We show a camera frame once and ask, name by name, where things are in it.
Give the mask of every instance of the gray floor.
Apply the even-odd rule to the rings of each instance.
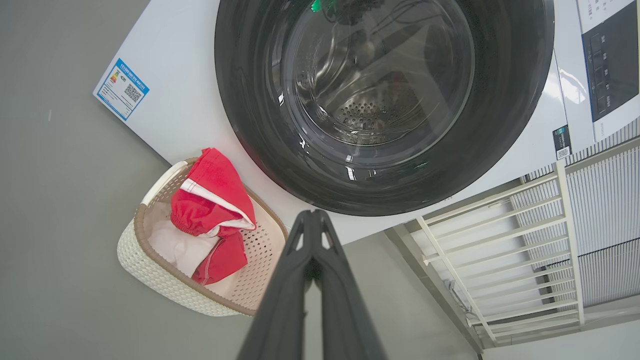
[[[91,92],[146,3],[0,0],[3,359],[233,359],[251,324],[180,307],[115,256],[168,164]],[[389,358],[476,358],[384,236],[346,252]]]

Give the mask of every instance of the black control panel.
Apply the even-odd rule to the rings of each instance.
[[[637,2],[582,35],[593,121],[638,94]]]

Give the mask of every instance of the woven plastic basket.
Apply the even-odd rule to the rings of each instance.
[[[156,204],[169,204],[197,158],[181,161],[158,179],[138,206],[118,241],[118,260],[131,275],[161,295],[209,316],[254,315],[269,283],[287,231],[278,217],[249,189],[256,230],[242,230],[248,264],[226,279],[202,286],[156,253],[149,245]]]

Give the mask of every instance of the white basket handle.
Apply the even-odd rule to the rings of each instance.
[[[158,181],[156,181],[156,183],[151,187],[151,189],[149,189],[149,191],[147,192],[145,197],[142,198],[142,202],[141,203],[148,206],[149,202],[151,202],[151,200],[153,200],[153,198],[156,196],[156,194],[162,188],[164,188],[164,186],[167,183],[169,183],[169,181],[171,181],[171,179],[173,179],[173,177],[176,174],[178,174],[179,172],[183,171],[186,166],[187,166],[187,162],[186,161],[180,161],[180,162],[177,162],[174,166],[170,167],[169,170],[167,170],[160,177],[160,179],[158,179]]]

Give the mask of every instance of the washing machine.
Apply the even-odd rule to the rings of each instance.
[[[173,163],[204,147],[292,224],[357,240],[640,115],[636,0],[151,0],[94,96]]]

